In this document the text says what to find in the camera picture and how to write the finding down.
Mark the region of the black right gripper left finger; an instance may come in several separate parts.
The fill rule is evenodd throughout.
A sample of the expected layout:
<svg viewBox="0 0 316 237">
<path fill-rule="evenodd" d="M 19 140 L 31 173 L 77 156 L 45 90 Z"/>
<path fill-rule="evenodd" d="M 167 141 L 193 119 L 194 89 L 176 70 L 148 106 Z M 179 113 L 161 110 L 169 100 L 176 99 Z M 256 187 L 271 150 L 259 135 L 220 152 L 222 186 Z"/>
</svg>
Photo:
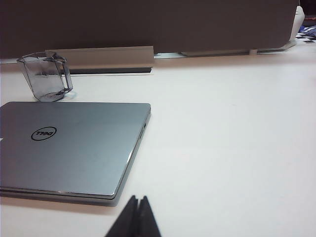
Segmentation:
<svg viewBox="0 0 316 237">
<path fill-rule="evenodd" d="M 135 235 L 138 199 L 133 195 L 108 230 L 106 237 L 133 237 Z"/>
</svg>

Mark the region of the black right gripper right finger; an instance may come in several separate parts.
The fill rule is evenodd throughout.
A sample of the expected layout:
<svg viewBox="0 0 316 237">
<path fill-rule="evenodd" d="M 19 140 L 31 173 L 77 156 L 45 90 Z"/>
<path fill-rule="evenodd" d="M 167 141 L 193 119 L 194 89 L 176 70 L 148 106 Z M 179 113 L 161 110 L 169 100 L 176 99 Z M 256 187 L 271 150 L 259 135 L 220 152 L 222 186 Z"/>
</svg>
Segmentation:
<svg viewBox="0 0 316 237">
<path fill-rule="evenodd" d="M 149 200 L 146 196 L 140 200 L 137 221 L 138 237 L 161 237 Z"/>
</svg>

